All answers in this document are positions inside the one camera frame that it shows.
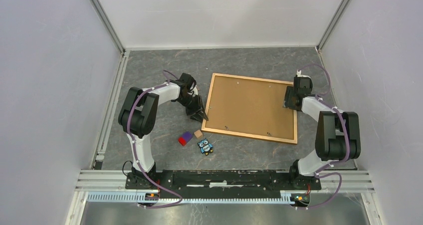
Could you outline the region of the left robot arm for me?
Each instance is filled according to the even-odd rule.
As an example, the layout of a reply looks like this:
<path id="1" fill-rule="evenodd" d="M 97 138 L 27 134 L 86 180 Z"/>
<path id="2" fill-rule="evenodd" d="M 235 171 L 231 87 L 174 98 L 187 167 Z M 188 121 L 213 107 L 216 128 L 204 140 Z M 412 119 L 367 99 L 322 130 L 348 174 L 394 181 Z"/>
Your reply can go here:
<path id="1" fill-rule="evenodd" d="M 168 78 L 155 87 L 130 88 L 118 116 L 118 123 L 131 144 L 133 161 L 130 175 L 145 189 L 152 188 L 157 182 L 150 133 L 156 123 L 158 107 L 169 101 L 184 106 L 186 115 L 192 120 L 208 120 L 197 82 L 187 73 L 182 73 L 176 80 Z"/>

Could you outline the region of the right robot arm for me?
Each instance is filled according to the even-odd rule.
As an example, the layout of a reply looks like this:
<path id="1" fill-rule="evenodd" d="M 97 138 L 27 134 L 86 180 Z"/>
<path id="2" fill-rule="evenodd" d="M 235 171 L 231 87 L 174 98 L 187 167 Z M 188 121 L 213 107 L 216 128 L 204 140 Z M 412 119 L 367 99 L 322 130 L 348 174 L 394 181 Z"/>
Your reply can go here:
<path id="1" fill-rule="evenodd" d="M 312 88 L 309 76 L 296 75 L 284 97 L 285 108 L 300 111 L 317 122 L 315 149 L 289 169 L 288 183 L 294 189 L 311 185 L 321 171 L 361 154 L 358 114 L 327 105 L 312 94 Z"/>

